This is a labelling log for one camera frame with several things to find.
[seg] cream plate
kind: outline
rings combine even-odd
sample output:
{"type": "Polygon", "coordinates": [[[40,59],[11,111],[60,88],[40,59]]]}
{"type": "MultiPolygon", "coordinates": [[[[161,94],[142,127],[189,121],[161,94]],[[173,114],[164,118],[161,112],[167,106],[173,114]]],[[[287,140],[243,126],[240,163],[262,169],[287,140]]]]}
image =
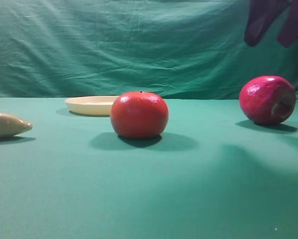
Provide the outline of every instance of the cream plate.
{"type": "Polygon", "coordinates": [[[78,114],[93,116],[110,115],[113,102],[118,96],[87,96],[74,97],[65,100],[67,108],[78,114]]]}

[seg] table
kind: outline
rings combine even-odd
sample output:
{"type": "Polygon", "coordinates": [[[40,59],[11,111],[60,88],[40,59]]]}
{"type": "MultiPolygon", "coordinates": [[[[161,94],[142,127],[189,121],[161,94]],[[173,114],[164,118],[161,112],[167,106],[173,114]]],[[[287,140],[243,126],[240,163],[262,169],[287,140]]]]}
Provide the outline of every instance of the table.
{"type": "Polygon", "coordinates": [[[63,98],[0,98],[0,239],[298,239],[298,102],[282,125],[235,100],[166,100],[160,140],[124,141],[63,98]]]}

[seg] gloved hand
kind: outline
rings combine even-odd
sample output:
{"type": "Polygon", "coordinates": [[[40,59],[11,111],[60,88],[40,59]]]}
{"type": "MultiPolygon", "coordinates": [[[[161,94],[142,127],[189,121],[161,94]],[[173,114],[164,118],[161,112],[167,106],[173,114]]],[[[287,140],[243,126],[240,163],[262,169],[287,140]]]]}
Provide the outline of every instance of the gloved hand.
{"type": "Polygon", "coordinates": [[[249,46],[256,46],[274,20],[290,5],[290,0],[250,0],[244,41],[249,46]]]}
{"type": "Polygon", "coordinates": [[[290,47],[298,39],[298,0],[293,0],[290,15],[278,36],[277,41],[290,47]]]}

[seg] red apple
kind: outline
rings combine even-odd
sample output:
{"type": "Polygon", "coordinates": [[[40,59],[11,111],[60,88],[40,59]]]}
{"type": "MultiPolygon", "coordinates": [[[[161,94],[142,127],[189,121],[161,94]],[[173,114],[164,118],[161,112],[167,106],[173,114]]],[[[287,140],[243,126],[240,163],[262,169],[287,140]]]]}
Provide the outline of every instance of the red apple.
{"type": "Polygon", "coordinates": [[[110,113],[114,131],[121,137],[132,139],[159,136],[168,119],[166,102],[157,94],[142,91],[119,96],[113,102],[110,113]]]}
{"type": "Polygon", "coordinates": [[[292,115],[296,93],[293,86],[280,76],[260,76],[242,88],[239,103],[244,114],[254,123],[274,126],[292,115]]]}

